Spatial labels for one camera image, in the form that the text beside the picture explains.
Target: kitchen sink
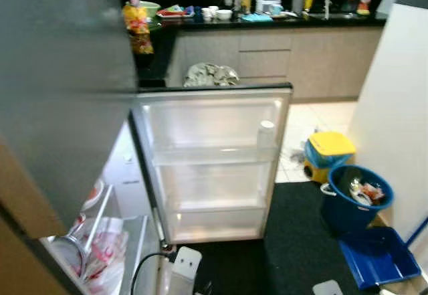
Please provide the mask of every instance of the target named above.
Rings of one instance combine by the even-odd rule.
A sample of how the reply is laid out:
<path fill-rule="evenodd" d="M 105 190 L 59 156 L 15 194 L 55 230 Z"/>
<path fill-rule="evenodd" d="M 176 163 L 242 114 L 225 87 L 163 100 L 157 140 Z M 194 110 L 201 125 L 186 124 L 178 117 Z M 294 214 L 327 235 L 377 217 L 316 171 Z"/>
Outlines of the kitchen sink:
<path fill-rule="evenodd" d="M 324 13 L 309 13 L 314 19 L 324 19 Z M 366 19 L 364 16 L 359 16 L 354 13 L 330 13 L 328 19 Z"/>

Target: green bowl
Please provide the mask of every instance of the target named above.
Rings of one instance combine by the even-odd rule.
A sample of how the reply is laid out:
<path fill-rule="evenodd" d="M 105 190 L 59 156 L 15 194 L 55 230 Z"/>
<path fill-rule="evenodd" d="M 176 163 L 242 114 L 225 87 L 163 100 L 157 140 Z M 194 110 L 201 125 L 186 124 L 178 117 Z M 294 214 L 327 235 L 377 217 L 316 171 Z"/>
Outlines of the green bowl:
<path fill-rule="evenodd" d="M 153 2 L 141 1 L 140 4 L 146 8 L 147 16 L 149 17 L 155 17 L 157 11 L 161 8 L 159 4 Z"/>

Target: yellow bin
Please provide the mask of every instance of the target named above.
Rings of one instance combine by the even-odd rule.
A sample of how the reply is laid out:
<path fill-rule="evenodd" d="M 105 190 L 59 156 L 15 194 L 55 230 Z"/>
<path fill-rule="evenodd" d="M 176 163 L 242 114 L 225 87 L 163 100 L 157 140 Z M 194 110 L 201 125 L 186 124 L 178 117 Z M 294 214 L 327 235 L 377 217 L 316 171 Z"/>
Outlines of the yellow bin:
<path fill-rule="evenodd" d="M 334 166 L 343 165 L 355 153 L 353 143 L 339 132 L 317 132 L 305 145 L 304 172 L 313 181 L 326 183 Z"/>

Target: blue trash bin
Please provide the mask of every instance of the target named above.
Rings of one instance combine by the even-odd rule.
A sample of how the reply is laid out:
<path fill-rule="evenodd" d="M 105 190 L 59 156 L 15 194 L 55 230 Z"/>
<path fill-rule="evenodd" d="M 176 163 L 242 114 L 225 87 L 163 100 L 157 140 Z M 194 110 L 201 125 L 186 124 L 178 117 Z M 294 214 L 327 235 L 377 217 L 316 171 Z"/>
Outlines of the blue trash bin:
<path fill-rule="evenodd" d="M 363 205 L 350 196 L 349 187 L 355 178 L 383 190 L 385 196 L 380 205 Z M 365 229 L 377 212 L 389 207 L 394 199 L 393 190 L 382 177 L 356 165 L 332 168 L 328 183 L 321 186 L 321 191 L 325 194 L 321 215 L 336 234 Z"/>

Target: yellow lid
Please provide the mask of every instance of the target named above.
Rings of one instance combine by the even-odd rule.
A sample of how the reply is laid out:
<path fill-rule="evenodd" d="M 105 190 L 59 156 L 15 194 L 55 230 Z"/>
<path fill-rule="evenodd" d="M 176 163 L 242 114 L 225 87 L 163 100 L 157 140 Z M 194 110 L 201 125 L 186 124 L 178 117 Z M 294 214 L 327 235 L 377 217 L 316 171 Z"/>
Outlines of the yellow lid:
<path fill-rule="evenodd" d="M 353 143 L 339 132 L 317 132 L 309 137 L 310 143 L 323 156 L 339 156 L 355 153 Z"/>

